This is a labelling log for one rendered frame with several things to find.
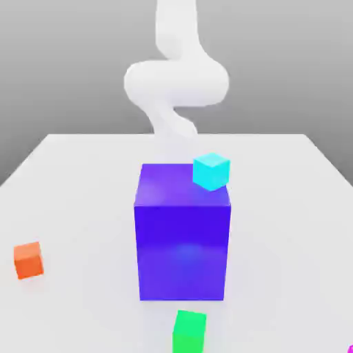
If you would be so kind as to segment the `small cyan cube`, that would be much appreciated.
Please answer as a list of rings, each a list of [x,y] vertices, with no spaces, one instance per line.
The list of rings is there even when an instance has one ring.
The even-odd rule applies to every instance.
[[[192,180],[208,191],[226,186],[230,178],[230,160],[216,153],[199,156],[193,160]]]

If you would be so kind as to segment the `small green cube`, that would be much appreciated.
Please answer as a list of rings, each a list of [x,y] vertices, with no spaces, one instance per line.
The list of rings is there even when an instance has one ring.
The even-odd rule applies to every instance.
[[[172,353],[203,353],[207,315],[179,310],[172,332]]]

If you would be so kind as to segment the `small orange cube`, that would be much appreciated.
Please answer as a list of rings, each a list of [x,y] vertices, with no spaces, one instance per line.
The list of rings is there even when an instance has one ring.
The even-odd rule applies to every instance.
[[[14,247],[14,266],[18,279],[44,273],[41,247],[38,241]]]

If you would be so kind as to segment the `large purple box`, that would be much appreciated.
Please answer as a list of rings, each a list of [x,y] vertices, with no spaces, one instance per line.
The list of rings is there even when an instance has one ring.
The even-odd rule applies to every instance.
[[[208,191],[192,165],[144,163],[134,201],[142,301],[221,301],[225,293],[231,203]]]

